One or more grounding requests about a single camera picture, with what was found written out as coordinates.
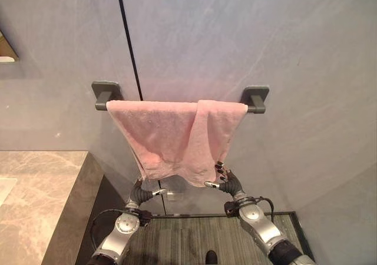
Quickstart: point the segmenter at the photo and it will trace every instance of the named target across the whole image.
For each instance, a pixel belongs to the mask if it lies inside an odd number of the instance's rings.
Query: wall-mounted towel rack
[[[97,102],[95,109],[106,111],[106,102],[111,100],[123,100],[120,86],[112,81],[94,81],[92,83]],[[263,114],[266,112],[264,101],[269,93],[268,87],[246,87],[242,93],[241,103],[249,106],[248,113]]]

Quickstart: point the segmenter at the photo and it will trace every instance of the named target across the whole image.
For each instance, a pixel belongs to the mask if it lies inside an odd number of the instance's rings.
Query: gray wall
[[[126,197],[139,171],[91,90],[117,81],[139,100],[118,0],[0,0],[0,28],[20,58],[0,65],[0,150],[90,150]]]
[[[238,101],[248,85],[270,86],[267,113],[246,116],[226,163],[249,194],[297,210],[320,264],[375,264],[375,209],[361,197],[365,188],[376,203],[376,191],[359,176],[376,172],[377,0],[125,0],[125,9],[144,99]],[[229,199],[179,177],[162,184],[184,193],[166,201],[169,213],[221,213]],[[364,212],[353,226],[355,196]]]
[[[238,101],[270,86],[226,163],[249,194],[298,211],[319,264],[377,260],[376,1],[125,0],[146,100]],[[90,88],[118,81],[138,100],[118,1],[0,0],[0,28],[20,57],[0,65],[0,150],[90,150],[126,197],[138,170]],[[221,213],[229,199],[162,184],[184,192],[168,213]]]

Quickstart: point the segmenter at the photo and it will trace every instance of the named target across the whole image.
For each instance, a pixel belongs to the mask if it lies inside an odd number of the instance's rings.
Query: pink towel
[[[214,181],[234,131],[247,112],[241,103],[110,101],[107,110],[133,149],[143,178],[180,175],[196,187]]]

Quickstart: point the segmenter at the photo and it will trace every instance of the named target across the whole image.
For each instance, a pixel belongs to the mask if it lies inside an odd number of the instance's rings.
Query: marble countertop
[[[52,264],[54,258],[65,260],[59,264],[74,264],[78,248],[68,248],[67,241],[58,236],[72,228],[75,233],[68,244],[76,242],[80,247],[80,232],[84,234],[102,177],[99,172],[93,177],[80,175],[87,160],[86,151],[0,151],[0,178],[16,179],[9,180],[14,186],[0,205],[0,264]],[[82,188],[80,176],[89,178],[93,186],[87,195],[74,191],[75,185]],[[2,181],[4,190],[7,182]],[[88,213],[70,214],[80,203]],[[69,256],[54,256],[62,246],[58,243],[65,244]]]

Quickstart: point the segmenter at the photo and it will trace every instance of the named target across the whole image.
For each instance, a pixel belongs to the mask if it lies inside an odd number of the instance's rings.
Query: sink
[[[3,204],[16,183],[16,178],[0,178],[0,206]]]

